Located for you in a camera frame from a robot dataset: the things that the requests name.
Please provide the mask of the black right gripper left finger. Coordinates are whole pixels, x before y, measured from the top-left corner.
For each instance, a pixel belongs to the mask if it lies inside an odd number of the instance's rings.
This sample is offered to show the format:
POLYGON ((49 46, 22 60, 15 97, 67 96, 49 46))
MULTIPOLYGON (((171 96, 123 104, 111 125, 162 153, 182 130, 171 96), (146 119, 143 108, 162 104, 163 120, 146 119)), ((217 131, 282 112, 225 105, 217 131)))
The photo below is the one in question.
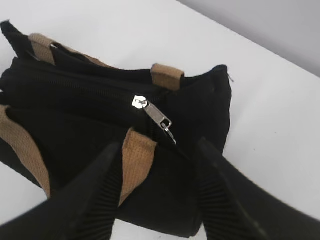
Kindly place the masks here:
POLYGON ((51 199, 0 228, 2 240, 109 240, 123 182, 121 147, 111 143, 51 199))

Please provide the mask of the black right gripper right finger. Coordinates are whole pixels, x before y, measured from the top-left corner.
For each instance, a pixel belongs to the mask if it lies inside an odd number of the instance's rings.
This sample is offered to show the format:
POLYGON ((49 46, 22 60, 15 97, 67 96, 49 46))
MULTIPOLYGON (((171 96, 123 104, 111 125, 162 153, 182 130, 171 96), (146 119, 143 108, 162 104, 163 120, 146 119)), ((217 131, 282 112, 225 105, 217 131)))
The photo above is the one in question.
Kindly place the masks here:
POLYGON ((197 202, 209 240, 318 240, 320 222, 276 199, 202 138, 196 149, 197 202))

